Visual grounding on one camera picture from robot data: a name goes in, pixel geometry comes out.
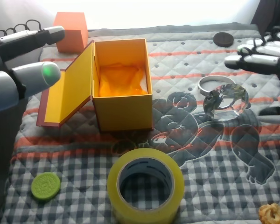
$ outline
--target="dark floor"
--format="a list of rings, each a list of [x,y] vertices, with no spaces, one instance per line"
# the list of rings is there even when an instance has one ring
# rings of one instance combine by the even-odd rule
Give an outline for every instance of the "dark floor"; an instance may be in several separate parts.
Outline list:
[[[26,104],[27,100],[24,100],[16,107],[0,112],[0,207],[4,201],[4,185],[13,152],[14,138],[19,130]]]

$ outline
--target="black disc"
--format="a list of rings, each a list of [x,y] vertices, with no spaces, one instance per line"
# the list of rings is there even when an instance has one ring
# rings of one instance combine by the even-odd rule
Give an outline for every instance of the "black disc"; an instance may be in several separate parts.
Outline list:
[[[233,44],[233,36],[231,34],[220,32],[214,35],[213,41],[220,47],[230,47]]]

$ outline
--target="gingham pattern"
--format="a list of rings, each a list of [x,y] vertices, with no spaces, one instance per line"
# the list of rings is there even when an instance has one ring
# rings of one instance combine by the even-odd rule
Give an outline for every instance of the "gingham pattern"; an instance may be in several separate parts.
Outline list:
[[[235,38],[228,50],[259,36],[249,26],[247,30],[227,32]],[[280,204],[280,126],[259,123],[255,113],[280,105],[280,83],[275,76],[235,73],[226,68],[222,61],[231,53],[216,52],[224,48],[213,44],[215,33],[93,38],[90,33],[90,39],[95,41],[147,39],[155,129],[150,133],[98,135],[91,102],[60,129],[36,127],[40,94],[35,95],[28,103],[16,137],[0,222],[116,223],[106,191],[108,173],[118,155],[135,147],[153,147],[172,156],[183,173],[185,192],[176,224],[259,224],[261,205]],[[50,47],[44,49],[41,60],[60,57],[75,55],[59,55]],[[69,63],[57,62],[61,68]],[[210,121],[199,104],[203,97],[197,92],[197,81],[216,72],[232,75],[253,99],[249,109],[230,122]],[[30,191],[32,180],[42,172],[55,172],[61,180],[60,192],[47,203],[36,201]],[[139,208],[155,208],[166,198],[164,188],[154,178],[134,177],[125,188],[126,200]]]

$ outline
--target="green round token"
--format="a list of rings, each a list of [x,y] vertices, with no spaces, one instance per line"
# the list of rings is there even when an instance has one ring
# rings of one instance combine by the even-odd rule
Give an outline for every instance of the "green round token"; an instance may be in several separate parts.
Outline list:
[[[31,184],[34,197],[40,200],[52,199],[60,189],[60,179],[55,173],[39,174]]]

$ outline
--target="gift box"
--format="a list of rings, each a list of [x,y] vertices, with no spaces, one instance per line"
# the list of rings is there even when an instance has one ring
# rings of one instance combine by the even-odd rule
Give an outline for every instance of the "gift box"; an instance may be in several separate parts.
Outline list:
[[[153,128],[145,39],[89,43],[60,80],[42,92],[36,124],[59,127],[90,99],[100,131]]]
[[[65,37],[56,43],[60,53],[80,54],[87,45],[88,30],[84,13],[58,12],[54,26],[62,26]]]

